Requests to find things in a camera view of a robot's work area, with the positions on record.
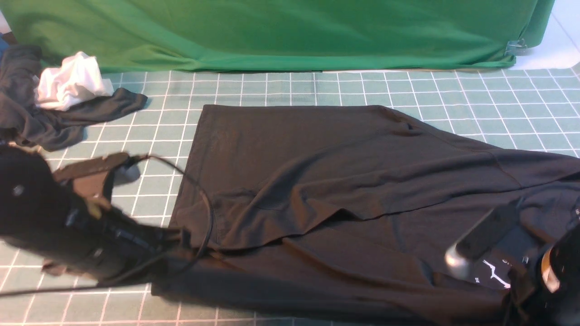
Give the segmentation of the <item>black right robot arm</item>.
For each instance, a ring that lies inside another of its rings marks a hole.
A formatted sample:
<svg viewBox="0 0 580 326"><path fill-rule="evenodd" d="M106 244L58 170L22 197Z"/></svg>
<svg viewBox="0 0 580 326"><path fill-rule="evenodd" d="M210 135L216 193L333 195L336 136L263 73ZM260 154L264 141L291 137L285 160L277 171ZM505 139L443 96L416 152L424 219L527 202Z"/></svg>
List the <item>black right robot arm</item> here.
<svg viewBox="0 0 580 326"><path fill-rule="evenodd" d="M580 323L580 236L576 225L527 264L513 265L504 326Z"/></svg>

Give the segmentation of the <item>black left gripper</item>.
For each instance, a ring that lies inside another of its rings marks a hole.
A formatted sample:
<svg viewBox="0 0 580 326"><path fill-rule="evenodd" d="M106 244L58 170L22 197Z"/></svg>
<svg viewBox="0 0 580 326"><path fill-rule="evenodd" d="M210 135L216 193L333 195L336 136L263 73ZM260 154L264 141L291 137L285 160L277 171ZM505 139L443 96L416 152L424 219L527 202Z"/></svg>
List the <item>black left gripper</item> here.
<svg viewBox="0 0 580 326"><path fill-rule="evenodd" d="M184 229L140 224L116 208L72 209L49 247L43 272L98 283L146 282L169 271L170 257L189 249Z"/></svg>

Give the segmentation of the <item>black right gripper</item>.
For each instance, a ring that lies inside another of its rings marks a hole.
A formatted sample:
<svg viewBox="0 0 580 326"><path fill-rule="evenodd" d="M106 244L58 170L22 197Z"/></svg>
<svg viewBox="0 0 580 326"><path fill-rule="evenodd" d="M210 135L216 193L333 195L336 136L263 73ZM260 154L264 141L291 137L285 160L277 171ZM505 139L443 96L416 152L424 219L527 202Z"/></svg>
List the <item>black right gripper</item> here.
<svg viewBox="0 0 580 326"><path fill-rule="evenodd" d="M502 326L551 325L547 307L549 291L542 278L545 264L551 266L549 254L511 262L510 289L503 300Z"/></svg>

